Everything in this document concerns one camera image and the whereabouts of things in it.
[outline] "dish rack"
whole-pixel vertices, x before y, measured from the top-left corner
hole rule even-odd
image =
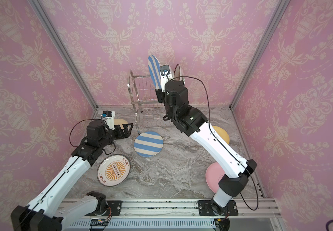
[[[150,75],[134,75],[131,70],[127,87],[135,113],[135,126],[138,134],[141,134],[140,130],[146,128],[174,126],[170,120],[163,120],[164,104],[158,102]]]

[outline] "yellow plate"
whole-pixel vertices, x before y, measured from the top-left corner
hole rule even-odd
[[[228,133],[221,127],[218,126],[212,126],[214,130],[222,137],[222,139],[229,145],[229,135]]]
[[[128,123],[126,120],[124,119],[114,119],[114,125],[120,125],[121,129],[124,129],[123,124]]]

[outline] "gray marble table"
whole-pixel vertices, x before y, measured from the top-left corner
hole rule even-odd
[[[207,107],[199,108],[208,116]],[[103,110],[113,110],[116,118],[134,123],[133,108],[99,108],[98,117]],[[219,126],[228,132],[229,145],[243,157],[247,153],[243,147],[238,128],[232,112],[228,107],[211,107],[210,120],[212,125]],[[87,192],[97,191],[107,198],[211,198],[214,193],[209,189],[205,180],[208,166],[215,162],[214,158],[197,142],[180,133],[175,127],[144,129],[155,131],[164,140],[160,153],[154,157],[139,156],[133,143],[138,136],[134,128],[130,138],[117,140],[116,151],[128,157],[131,170],[128,178],[114,187],[105,187],[97,180],[99,164],[108,156],[102,155],[96,163],[76,182],[66,198],[82,198]],[[242,192],[244,197],[256,197],[253,183],[249,181]]]

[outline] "plate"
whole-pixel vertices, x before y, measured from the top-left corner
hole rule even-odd
[[[224,176],[224,170],[218,164],[218,162],[212,163],[206,170],[205,179],[206,183],[208,184],[209,188],[216,193],[219,188],[219,181]]]
[[[218,133],[218,135],[229,145],[228,133],[221,127],[218,127],[218,126],[212,126],[212,127]]]
[[[114,119],[114,125],[120,125],[121,129],[124,129],[123,124],[127,124],[127,123],[128,122],[124,119]]]
[[[163,148],[163,138],[157,132],[144,132],[134,141],[134,150],[143,157],[152,157]]]
[[[97,169],[97,179],[104,186],[122,183],[131,169],[129,160],[123,155],[112,155],[101,162]]]

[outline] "pink wall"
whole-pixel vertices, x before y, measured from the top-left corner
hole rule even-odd
[[[291,1],[236,116],[289,231],[333,219],[333,0]]]
[[[91,114],[28,2],[0,0],[0,230],[61,169],[68,132]]]
[[[183,67],[212,105],[231,103],[278,0],[42,0],[99,105],[128,105],[147,57]],[[204,88],[187,80],[192,104]]]

